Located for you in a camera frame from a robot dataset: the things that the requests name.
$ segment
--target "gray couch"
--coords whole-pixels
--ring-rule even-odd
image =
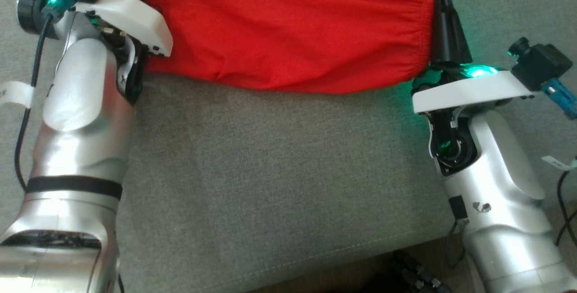
[[[577,61],[577,0],[455,0],[474,59],[511,67],[521,36]],[[37,37],[0,0],[0,82],[29,81]],[[24,172],[62,44],[46,45]],[[577,91],[575,69],[564,79]],[[453,217],[412,114],[410,85],[350,96],[254,92],[148,75],[118,216],[129,292],[242,292],[439,238]],[[575,123],[542,96],[501,108],[551,190]],[[20,106],[0,109],[0,229],[23,194]],[[573,198],[577,192],[567,192]]]

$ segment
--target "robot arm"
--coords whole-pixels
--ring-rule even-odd
[[[465,249],[488,292],[577,289],[540,207],[545,192],[513,132],[493,110],[539,90],[552,96],[571,61],[551,45],[530,48],[521,39],[509,49],[519,56],[511,72],[474,65],[451,0],[435,3],[431,70],[413,83],[412,101],[414,111],[429,120],[429,151]],[[577,116],[569,91],[552,99],[569,118]]]
[[[39,32],[46,1],[18,1],[27,32]],[[147,55],[171,54],[172,37],[162,15],[140,0],[78,3],[49,35],[66,42],[64,54],[20,213],[0,235],[0,287],[109,293],[118,278],[115,222],[142,70]]]

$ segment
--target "white stripe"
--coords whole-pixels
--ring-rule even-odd
[[[552,156],[541,157],[541,159],[563,171],[569,171],[577,168],[577,159],[573,160],[573,162],[571,162],[571,165],[566,165],[563,162],[557,160],[556,158],[553,158]]]
[[[0,85],[0,105],[8,102],[21,104],[30,108],[34,87],[19,81],[8,81]]]

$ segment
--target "red fabric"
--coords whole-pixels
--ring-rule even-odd
[[[147,0],[174,38],[147,71],[344,94],[408,81],[429,52],[432,0]]]

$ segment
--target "black strap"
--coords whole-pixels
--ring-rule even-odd
[[[462,195],[449,198],[449,204],[456,220],[467,219],[467,207]]]
[[[56,190],[74,190],[77,192],[93,192],[115,198],[122,197],[122,185],[111,180],[87,176],[55,176],[35,177],[28,181],[26,193],[53,192]]]

